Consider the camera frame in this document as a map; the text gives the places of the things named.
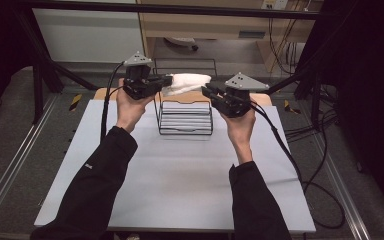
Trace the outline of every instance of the wall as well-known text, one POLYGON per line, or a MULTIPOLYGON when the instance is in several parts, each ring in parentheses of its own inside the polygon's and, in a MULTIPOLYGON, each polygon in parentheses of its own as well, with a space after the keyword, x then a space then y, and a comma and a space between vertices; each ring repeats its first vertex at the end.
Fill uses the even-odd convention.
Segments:
MULTIPOLYGON (((83 0, 135 3, 135 0, 83 0)), ((35 9, 46 45, 55 61, 118 63, 143 53, 137 13, 35 9)))

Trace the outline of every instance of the human hand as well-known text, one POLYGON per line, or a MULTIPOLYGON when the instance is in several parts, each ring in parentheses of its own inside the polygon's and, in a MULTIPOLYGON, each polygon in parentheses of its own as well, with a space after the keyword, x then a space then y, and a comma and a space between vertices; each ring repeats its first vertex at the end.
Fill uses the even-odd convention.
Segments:
POLYGON ((250 109, 242 117, 229 118, 222 113, 220 115, 226 121, 227 135, 235 148, 239 163, 252 161, 250 141, 256 120, 254 109, 250 109))
MULTIPOLYGON (((124 84, 124 79, 118 80, 119 87, 124 84)), ((116 126, 131 133, 136 123, 145 113, 145 106, 154 99, 154 96, 134 100, 120 88, 117 92, 117 123, 116 126)))

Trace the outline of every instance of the white tabletop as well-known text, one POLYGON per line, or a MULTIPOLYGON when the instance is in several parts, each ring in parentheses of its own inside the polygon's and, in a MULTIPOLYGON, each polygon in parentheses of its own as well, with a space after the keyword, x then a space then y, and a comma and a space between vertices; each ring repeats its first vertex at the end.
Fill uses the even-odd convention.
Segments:
MULTIPOLYGON (((52 221, 71 179, 99 144, 102 100, 91 100, 51 186, 35 225, 52 221)), ((276 107, 264 107, 286 139, 276 107)), ((129 163, 109 223, 112 230, 232 231, 228 171, 237 165, 226 123, 213 112, 211 136, 162 136, 154 105, 132 132, 139 148, 129 163)), ((109 104, 108 127, 116 121, 109 104)), ((257 116, 251 139, 254 161, 278 202, 291 233, 314 232, 297 175, 264 118, 257 116)))

